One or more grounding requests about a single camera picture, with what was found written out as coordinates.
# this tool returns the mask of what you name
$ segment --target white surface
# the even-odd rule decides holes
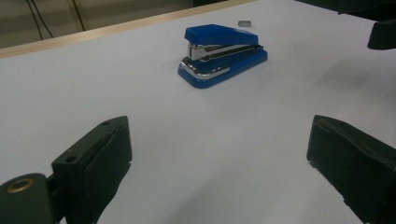
[[[187,27],[240,20],[268,62],[207,90],[178,76]],[[0,182],[127,115],[134,159],[100,223],[361,223],[305,152],[316,114],[396,147],[396,51],[365,47],[372,25],[268,0],[0,60]]]

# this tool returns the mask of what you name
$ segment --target stapler top cover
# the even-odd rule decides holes
[[[259,44],[259,38],[250,32],[216,24],[187,28],[184,37],[195,45]]]

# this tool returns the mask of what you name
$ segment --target blue stapler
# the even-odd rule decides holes
[[[190,41],[178,73],[193,87],[209,88],[252,66],[263,63],[268,53],[259,38],[247,31],[215,24],[186,29]]]

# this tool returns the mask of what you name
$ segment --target small gray object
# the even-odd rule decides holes
[[[251,27],[251,21],[239,21],[238,26],[239,27]]]

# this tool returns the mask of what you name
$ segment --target white table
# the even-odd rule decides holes
[[[177,74],[187,27],[252,21],[269,60],[207,90]],[[396,50],[374,22],[266,0],[0,60],[0,183],[100,122],[130,120],[134,159],[99,223],[361,223],[305,158],[312,118],[396,147]]]

